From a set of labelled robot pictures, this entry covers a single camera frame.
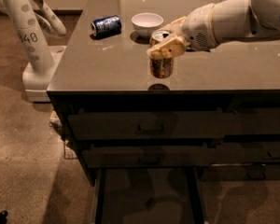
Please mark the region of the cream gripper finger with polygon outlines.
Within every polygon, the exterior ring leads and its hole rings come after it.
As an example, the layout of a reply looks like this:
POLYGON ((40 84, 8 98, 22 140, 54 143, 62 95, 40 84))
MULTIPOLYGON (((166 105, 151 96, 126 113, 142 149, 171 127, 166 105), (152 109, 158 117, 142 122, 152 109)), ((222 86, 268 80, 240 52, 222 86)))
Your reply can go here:
POLYGON ((185 51, 185 39, 182 36, 169 35, 162 42, 148 49, 147 55, 153 60, 163 60, 181 56, 185 51))
POLYGON ((162 26, 162 30, 170 31, 171 33, 174 33, 176 35, 182 35, 182 25, 185 21, 186 17, 180 17, 174 21, 171 21, 170 23, 162 26))

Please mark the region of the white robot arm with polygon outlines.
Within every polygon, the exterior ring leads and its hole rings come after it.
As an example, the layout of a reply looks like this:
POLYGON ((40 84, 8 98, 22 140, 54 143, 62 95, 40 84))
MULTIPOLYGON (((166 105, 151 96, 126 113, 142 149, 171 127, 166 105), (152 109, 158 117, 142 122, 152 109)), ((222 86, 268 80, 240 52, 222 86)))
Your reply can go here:
POLYGON ((205 51, 221 44, 280 39, 280 0, 223 0, 198 7, 162 27, 169 33, 147 50, 154 60, 205 51))

